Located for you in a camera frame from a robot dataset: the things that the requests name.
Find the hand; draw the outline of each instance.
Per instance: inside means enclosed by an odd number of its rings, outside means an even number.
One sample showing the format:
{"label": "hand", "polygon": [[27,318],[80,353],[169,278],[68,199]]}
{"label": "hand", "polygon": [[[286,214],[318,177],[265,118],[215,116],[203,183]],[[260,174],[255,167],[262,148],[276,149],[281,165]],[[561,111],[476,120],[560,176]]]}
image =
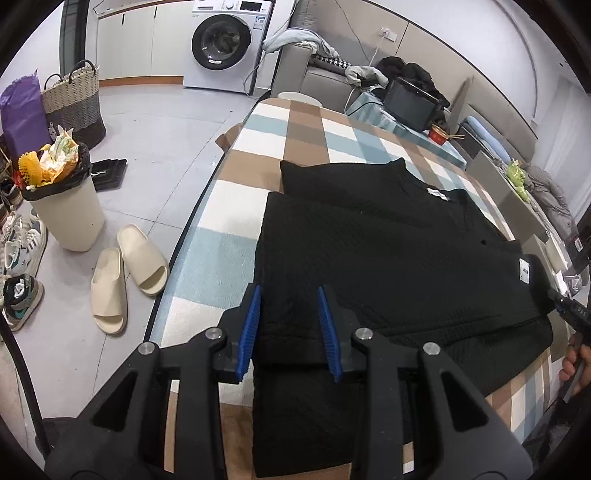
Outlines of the hand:
{"label": "hand", "polygon": [[562,370],[558,372],[558,379],[561,382],[566,382],[567,380],[570,380],[576,372],[574,364],[577,361],[577,358],[581,356],[585,360],[586,365],[583,374],[579,379],[579,384],[574,387],[573,395],[576,395],[591,383],[591,348],[587,345],[581,345],[580,349],[576,349],[573,346],[575,343],[580,343],[579,333],[575,333],[569,339],[569,345],[566,348],[566,356],[562,360]]}

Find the washing machine door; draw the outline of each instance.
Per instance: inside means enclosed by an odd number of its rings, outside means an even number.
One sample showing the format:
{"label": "washing machine door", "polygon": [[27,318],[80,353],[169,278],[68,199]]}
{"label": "washing machine door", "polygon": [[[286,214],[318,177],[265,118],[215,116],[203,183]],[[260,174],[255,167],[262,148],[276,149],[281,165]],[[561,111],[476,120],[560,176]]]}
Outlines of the washing machine door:
{"label": "washing machine door", "polygon": [[238,63],[251,44],[248,26],[233,15],[212,15],[193,34],[193,56],[209,70],[225,70]]}

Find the yellow scrub brush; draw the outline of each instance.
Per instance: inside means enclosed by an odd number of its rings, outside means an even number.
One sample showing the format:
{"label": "yellow scrub brush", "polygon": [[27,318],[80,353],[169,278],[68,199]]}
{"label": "yellow scrub brush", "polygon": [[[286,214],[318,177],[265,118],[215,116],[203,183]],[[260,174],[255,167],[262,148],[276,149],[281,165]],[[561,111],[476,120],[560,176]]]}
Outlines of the yellow scrub brush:
{"label": "yellow scrub brush", "polygon": [[43,169],[35,152],[21,155],[18,159],[18,169],[27,185],[40,187],[43,183]]}

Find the red bowl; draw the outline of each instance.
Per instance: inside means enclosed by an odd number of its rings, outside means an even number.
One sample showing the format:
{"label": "red bowl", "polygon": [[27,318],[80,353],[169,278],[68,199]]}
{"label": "red bowl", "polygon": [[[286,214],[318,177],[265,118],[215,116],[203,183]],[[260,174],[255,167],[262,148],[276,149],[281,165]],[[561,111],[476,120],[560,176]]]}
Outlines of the red bowl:
{"label": "red bowl", "polygon": [[437,145],[443,145],[445,142],[447,142],[446,133],[437,125],[431,126],[431,130],[429,130],[429,138]]}

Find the finger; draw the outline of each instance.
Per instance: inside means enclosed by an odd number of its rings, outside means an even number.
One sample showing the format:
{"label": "finger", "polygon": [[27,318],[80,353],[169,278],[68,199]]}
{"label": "finger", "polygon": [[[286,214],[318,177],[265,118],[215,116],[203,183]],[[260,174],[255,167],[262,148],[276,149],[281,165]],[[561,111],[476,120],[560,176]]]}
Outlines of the finger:
{"label": "finger", "polygon": [[562,359],[562,369],[569,377],[572,377],[575,373],[574,365],[566,358]]}
{"label": "finger", "polygon": [[566,382],[570,380],[570,375],[564,370],[561,370],[560,372],[558,372],[558,380],[560,380],[561,382]]}
{"label": "finger", "polygon": [[579,379],[579,385],[581,388],[585,388],[591,383],[591,365],[587,364],[583,369],[581,378]]}
{"label": "finger", "polygon": [[569,345],[575,345],[577,343],[581,343],[583,339],[583,335],[579,332],[575,332],[569,338]]}
{"label": "finger", "polygon": [[574,364],[577,361],[577,352],[572,346],[566,348],[566,358],[570,363]]}
{"label": "finger", "polygon": [[591,364],[591,348],[588,345],[581,345],[581,350],[579,355],[585,360],[588,364]]}

